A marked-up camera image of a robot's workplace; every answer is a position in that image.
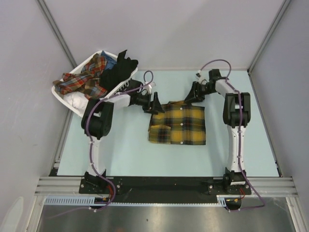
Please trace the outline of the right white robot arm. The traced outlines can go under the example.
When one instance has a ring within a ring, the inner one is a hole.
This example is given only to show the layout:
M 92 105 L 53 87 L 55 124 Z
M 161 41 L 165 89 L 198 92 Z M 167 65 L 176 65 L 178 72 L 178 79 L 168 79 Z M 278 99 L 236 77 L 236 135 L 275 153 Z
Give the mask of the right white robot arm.
M 202 102 L 206 95 L 218 93 L 225 101 L 223 122 L 227 126 L 229 145 L 228 161 L 221 182 L 209 184 L 225 194 L 239 194 L 248 185 L 244 167 L 244 135 L 251 120 L 251 96 L 232 86 L 228 77 L 222 77 L 218 69 L 209 71 L 209 80 L 199 79 L 192 83 L 185 98 L 187 103 Z

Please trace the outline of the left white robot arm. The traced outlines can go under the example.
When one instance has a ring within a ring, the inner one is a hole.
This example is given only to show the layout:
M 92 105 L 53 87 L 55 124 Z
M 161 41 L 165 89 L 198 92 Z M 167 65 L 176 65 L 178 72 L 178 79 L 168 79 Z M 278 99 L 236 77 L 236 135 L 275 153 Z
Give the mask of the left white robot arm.
M 84 186 L 96 193 L 102 193 L 109 183 L 106 178 L 106 167 L 99 164 L 99 145 L 112 128 L 114 110 L 138 105 L 145 113 L 157 115 L 163 113 L 163 107 L 158 99 L 158 93 L 151 93 L 152 83 L 143 84 L 130 80 L 128 86 L 110 97 L 90 99 L 84 112 L 81 126 L 90 139 L 89 168 L 84 174 Z

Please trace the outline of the yellow plaid long sleeve shirt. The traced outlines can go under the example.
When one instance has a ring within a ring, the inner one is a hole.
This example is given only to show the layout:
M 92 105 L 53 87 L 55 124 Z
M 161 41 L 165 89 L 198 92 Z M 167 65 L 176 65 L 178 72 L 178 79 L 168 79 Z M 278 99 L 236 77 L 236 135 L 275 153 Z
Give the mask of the yellow plaid long sleeve shirt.
M 168 145 L 205 145 L 205 108 L 170 101 L 163 104 L 163 113 L 152 115 L 148 128 L 148 141 Z

